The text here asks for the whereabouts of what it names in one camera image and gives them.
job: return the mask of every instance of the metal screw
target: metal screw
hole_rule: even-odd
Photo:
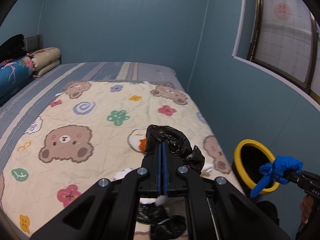
[[[143,167],[137,169],[137,173],[140,174],[140,175],[144,175],[147,172],[148,172],[148,170],[146,168],[143,168]]]
[[[179,171],[180,173],[187,173],[187,172],[188,172],[188,168],[187,168],[186,166],[180,166],[180,167],[178,168],[178,171]]]
[[[100,187],[105,187],[105,186],[107,186],[107,185],[109,184],[109,180],[108,180],[108,179],[105,179],[105,178],[100,179],[100,180],[98,181],[98,184],[99,184]]]
[[[216,182],[217,182],[219,185],[223,185],[223,184],[226,184],[227,180],[226,180],[224,177],[217,177],[217,178],[216,178]]]

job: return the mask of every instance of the yellow trash can rim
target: yellow trash can rim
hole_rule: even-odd
[[[250,188],[253,189],[257,184],[249,177],[248,173],[246,172],[242,160],[241,160],[241,149],[243,146],[253,146],[263,152],[263,154],[268,158],[268,160],[272,163],[276,158],[274,155],[269,151],[267,147],[265,147],[262,143],[251,140],[251,139],[246,139],[238,143],[235,152],[234,152],[234,162],[236,169],[243,180],[243,182]],[[271,188],[264,188],[260,194],[262,195],[267,195],[270,194],[272,191],[276,190],[279,187],[278,182],[274,182]]]

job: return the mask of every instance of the crumpled black plastic bag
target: crumpled black plastic bag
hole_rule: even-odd
[[[150,227],[151,240],[176,239],[186,231],[186,220],[183,216],[172,216],[172,218],[162,221]]]
[[[155,153],[156,143],[168,142],[169,151],[179,155],[185,165],[201,173],[204,166],[204,156],[195,145],[191,148],[188,138],[179,130],[170,126],[158,126],[151,124],[147,128],[146,155]]]
[[[169,218],[163,206],[156,206],[154,203],[141,204],[138,206],[137,221],[142,224],[154,225]]]

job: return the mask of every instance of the brown window frame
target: brown window frame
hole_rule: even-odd
[[[305,80],[305,82],[301,82],[300,80],[298,80],[297,78],[288,74],[287,72],[285,72],[275,66],[272,66],[266,62],[263,62],[261,60],[254,58],[256,48],[257,48],[257,43],[259,41],[260,29],[261,29],[263,0],[256,0],[256,5],[257,5],[256,6],[256,22],[254,24],[254,32],[253,32],[252,41],[250,44],[250,49],[249,49],[247,60],[277,73],[278,75],[282,76],[283,78],[289,80],[290,82],[292,82],[293,84],[298,86],[300,89],[302,89],[307,94],[310,94],[310,87],[311,87],[312,78],[313,78],[313,74],[314,74],[315,67],[316,67],[316,56],[317,56],[317,29],[316,29],[315,18],[313,17],[313,15],[310,12],[311,33],[312,33],[311,55],[310,55],[306,80]]]

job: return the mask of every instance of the bear print blanket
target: bear print blanket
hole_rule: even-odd
[[[18,141],[0,176],[2,209],[31,236],[100,178],[140,167],[150,124],[182,131],[212,166],[202,176],[224,176],[241,190],[187,94],[144,83],[81,81],[57,94]],[[180,200],[168,205],[170,215],[184,214]],[[149,239],[149,230],[137,223],[135,239]]]

